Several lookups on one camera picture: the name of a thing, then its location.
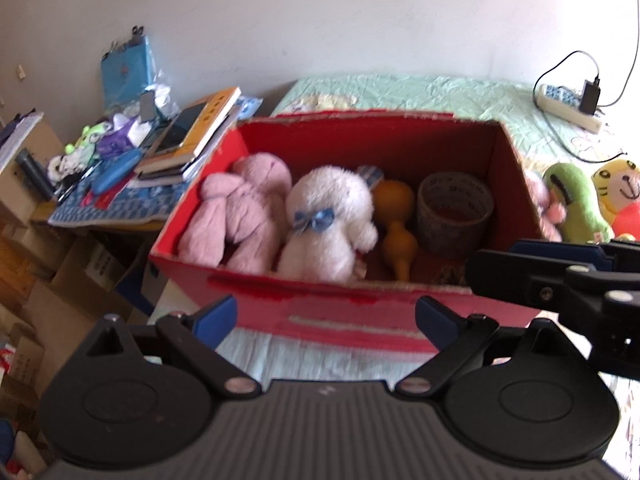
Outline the pink plush bear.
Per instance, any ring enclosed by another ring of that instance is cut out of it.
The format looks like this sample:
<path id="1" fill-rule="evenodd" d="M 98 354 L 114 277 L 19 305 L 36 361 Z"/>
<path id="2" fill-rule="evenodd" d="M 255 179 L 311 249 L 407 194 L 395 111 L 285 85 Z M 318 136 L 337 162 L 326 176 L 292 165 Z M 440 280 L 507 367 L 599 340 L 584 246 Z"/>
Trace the pink plush bear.
<path id="1" fill-rule="evenodd" d="M 288 232 L 285 199 L 291 188 L 288 166 L 269 153 L 242 157 L 229 172 L 210 174 L 179 240 L 178 258 L 211 268 L 224 264 L 241 274 L 270 272 Z"/>

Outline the white plush rabbit blue bow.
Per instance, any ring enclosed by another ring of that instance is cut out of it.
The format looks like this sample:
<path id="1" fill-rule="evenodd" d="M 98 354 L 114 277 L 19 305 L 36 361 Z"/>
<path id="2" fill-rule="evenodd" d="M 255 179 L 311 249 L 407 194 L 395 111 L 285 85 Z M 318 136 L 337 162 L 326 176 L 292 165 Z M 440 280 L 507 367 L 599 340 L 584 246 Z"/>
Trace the white plush rabbit blue bow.
<path id="1" fill-rule="evenodd" d="M 345 284 L 362 278 L 359 258 L 378 242 L 373 198 L 356 172 L 323 166 L 292 187 L 285 201 L 288 237 L 277 266 L 290 281 Z"/>

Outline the green plush toy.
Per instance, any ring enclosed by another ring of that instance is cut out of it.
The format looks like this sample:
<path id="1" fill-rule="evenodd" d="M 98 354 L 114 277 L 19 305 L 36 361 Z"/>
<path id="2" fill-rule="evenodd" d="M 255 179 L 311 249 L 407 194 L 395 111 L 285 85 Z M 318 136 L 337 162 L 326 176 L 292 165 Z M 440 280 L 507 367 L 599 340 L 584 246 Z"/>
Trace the green plush toy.
<path id="1" fill-rule="evenodd" d="M 560 224 L 564 242 L 598 244 L 614 238 L 601 214 L 596 188 L 579 167 L 557 162 L 544 172 L 544 183 L 565 208 L 565 220 Z"/>

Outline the small pink plush toy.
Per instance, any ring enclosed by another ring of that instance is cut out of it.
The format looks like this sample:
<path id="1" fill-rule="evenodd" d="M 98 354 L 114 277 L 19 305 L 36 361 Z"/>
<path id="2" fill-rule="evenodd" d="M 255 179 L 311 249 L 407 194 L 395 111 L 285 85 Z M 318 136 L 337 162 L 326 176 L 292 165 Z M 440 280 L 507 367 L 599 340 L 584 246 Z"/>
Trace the small pink plush toy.
<path id="1" fill-rule="evenodd" d="M 537 208 L 542 237 L 550 242 L 559 243 L 562 240 L 559 225 L 566 219 L 565 206 L 552 197 L 548 186 L 535 171 L 524 169 L 524 178 L 530 199 Z"/>

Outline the red cardboard box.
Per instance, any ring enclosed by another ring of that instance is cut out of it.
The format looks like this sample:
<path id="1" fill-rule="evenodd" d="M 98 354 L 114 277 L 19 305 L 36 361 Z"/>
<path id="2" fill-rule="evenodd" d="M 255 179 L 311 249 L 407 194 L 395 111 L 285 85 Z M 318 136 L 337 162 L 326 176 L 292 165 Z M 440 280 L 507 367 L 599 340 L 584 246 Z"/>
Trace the red cardboard box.
<path id="1" fill-rule="evenodd" d="M 463 172 L 481 180 L 494 199 L 484 247 L 506 250 L 522 238 L 539 236 L 520 158 L 500 122 L 382 110 L 257 118 L 239 122 L 222 137 L 204 174 L 227 171 L 238 159 L 263 152 L 280 157 L 294 177 L 326 165 L 372 165 L 388 178 L 418 186 L 436 172 Z M 523 327 L 535 316 L 531 308 L 439 284 L 442 270 L 465 265 L 462 255 L 444 259 L 420 252 L 410 281 L 398 283 L 382 254 L 370 252 L 364 259 L 366 278 L 346 285 L 283 281 L 182 262 L 179 240 L 200 203 L 200 188 L 192 184 L 157 237 L 151 259 L 199 307 L 235 297 L 238 324 L 247 330 L 332 346 L 423 353 L 431 345 L 414 322 L 422 296 L 463 316 L 483 313 L 505 326 Z"/>

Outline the green cartoon bed sheet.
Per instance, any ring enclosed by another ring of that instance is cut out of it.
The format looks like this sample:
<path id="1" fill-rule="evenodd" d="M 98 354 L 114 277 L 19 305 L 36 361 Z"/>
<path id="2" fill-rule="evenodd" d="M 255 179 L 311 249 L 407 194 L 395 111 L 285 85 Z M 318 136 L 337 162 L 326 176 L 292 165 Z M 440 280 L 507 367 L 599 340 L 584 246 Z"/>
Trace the green cartoon bed sheet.
<path id="1" fill-rule="evenodd" d="M 339 76 L 297 81 L 277 105 L 279 115 L 323 112 L 427 112 L 455 118 L 500 122 L 518 153 L 522 170 L 544 170 L 555 162 L 574 162 L 587 171 L 619 152 L 639 155 L 637 129 L 614 115 L 603 129 L 589 133 L 534 107 L 525 84 L 445 76 Z M 200 308 L 176 286 L 175 300 L 163 300 L 157 315 Z M 371 350 L 277 336 L 239 326 L 219 346 L 220 354 L 258 382 L 275 379 L 367 380 L 397 382 L 434 353 Z"/>

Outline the patterned round cup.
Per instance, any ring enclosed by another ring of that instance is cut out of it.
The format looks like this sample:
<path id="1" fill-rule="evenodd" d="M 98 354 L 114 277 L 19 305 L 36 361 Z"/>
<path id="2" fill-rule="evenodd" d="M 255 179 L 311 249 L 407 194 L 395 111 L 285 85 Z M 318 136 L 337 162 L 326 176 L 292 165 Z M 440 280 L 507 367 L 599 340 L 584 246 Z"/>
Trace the patterned round cup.
<path id="1" fill-rule="evenodd" d="M 463 172 L 436 172 L 420 184 L 416 218 L 433 252 L 469 252 L 485 238 L 495 202 L 483 182 Z"/>

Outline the orange gourd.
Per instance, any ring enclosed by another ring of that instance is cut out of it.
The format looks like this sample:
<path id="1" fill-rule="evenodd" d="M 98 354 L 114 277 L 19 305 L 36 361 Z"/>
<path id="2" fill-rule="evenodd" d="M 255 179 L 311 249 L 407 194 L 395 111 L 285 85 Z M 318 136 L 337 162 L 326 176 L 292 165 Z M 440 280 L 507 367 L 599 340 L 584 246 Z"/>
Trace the orange gourd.
<path id="1" fill-rule="evenodd" d="M 382 229 L 382 253 L 400 282 L 410 280 L 410 270 L 418 241 L 407 224 L 416 209 L 416 196 L 409 185 L 397 180 L 381 180 L 373 189 L 374 222 Z"/>

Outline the blue patterned table cloth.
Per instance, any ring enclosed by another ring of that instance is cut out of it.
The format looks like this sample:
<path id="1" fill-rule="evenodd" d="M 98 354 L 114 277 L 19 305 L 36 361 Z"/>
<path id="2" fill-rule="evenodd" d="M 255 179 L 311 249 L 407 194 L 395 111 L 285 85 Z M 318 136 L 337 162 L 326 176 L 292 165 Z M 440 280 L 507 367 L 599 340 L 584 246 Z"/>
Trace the blue patterned table cloth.
<path id="1" fill-rule="evenodd" d="M 178 200 L 203 169 L 215 151 L 222 135 L 242 119 L 253 117 L 262 106 L 262 99 L 241 96 L 230 116 L 209 140 L 204 152 L 186 166 L 182 174 L 142 180 L 133 174 L 107 192 L 96 195 L 91 185 L 107 168 L 107 162 L 95 166 L 88 177 L 75 186 L 70 195 L 50 214 L 47 224 L 58 228 L 82 226 L 114 226 L 115 224 L 145 224 L 168 218 Z"/>

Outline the white power strip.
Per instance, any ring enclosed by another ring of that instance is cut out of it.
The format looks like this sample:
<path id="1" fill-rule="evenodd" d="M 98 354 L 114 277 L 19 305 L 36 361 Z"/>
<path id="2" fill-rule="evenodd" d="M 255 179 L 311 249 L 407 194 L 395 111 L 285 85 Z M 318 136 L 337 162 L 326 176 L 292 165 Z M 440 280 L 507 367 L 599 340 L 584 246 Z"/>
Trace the white power strip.
<path id="1" fill-rule="evenodd" d="M 585 115 L 578 110 L 580 96 L 565 87 L 543 84 L 535 93 L 537 106 L 546 113 L 559 117 L 566 122 L 597 134 L 603 122 L 596 115 Z"/>

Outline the black charger adapter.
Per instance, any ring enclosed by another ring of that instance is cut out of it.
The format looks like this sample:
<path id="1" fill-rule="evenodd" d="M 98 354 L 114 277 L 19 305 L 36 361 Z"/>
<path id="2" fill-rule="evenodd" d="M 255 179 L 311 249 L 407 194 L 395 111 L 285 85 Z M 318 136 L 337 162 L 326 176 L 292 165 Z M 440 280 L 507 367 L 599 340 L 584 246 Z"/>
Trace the black charger adapter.
<path id="1" fill-rule="evenodd" d="M 582 89 L 582 96 L 578 110 L 585 115 L 593 115 L 598 108 L 600 98 L 600 78 L 595 76 L 593 80 L 586 80 Z"/>

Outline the blue pencil case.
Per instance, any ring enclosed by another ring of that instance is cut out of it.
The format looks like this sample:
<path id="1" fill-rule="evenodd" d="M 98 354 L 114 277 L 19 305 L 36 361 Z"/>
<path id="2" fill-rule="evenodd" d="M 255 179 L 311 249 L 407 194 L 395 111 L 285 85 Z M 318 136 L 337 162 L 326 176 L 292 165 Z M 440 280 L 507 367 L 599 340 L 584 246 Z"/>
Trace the blue pencil case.
<path id="1" fill-rule="evenodd" d="M 124 177 L 127 177 L 134 170 L 134 167 L 137 166 L 142 157 L 143 152 L 140 148 L 135 148 L 113 158 L 108 167 L 92 181 L 91 192 L 94 195 L 101 195 L 114 188 L 116 184 L 119 184 Z"/>

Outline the purple plush toy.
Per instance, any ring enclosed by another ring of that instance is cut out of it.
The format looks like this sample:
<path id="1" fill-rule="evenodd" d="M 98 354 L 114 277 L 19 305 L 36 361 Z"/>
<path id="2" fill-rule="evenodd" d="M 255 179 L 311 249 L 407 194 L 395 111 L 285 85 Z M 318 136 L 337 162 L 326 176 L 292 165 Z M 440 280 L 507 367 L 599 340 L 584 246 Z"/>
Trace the purple plush toy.
<path id="1" fill-rule="evenodd" d="M 149 122 L 140 122 L 140 117 L 129 118 L 119 113 L 113 116 L 112 125 L 96 144 L 99 159 L 112 159 L 138 148 L 152 129 Z"/>

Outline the yellow book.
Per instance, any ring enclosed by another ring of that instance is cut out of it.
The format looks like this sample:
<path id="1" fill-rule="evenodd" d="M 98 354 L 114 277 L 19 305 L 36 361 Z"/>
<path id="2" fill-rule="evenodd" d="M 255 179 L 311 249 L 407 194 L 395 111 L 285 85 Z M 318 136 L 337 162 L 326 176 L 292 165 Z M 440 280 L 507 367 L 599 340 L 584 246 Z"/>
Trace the yellow book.
<path id="1" fill-rule="evenodd" d="M 152 174 L 194 162 L 241 96 L 239 87 L 220 90 L 184 108 L 134 168 Z"/>

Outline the small green frog toy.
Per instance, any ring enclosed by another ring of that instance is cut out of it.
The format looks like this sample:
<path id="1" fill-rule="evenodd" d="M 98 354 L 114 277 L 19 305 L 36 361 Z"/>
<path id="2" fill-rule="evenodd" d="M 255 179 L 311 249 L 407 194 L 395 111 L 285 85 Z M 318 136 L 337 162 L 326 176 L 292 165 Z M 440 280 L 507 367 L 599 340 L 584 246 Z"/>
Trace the small green frog toy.
<path id="1" fill-rule="evenodd" d="M 66 155 L 73 154 L 73 152 L 80 151 L 81 155 L 91 157 L 96 150 L 96 144 L 107 133 L 112 131 L 112 126 L 109 122 L 99 122 L 94 126 L 85 126 L 82 129 L 82 133 L 78 140 L 74 144 L 66 144 L 64 153 Z"/>

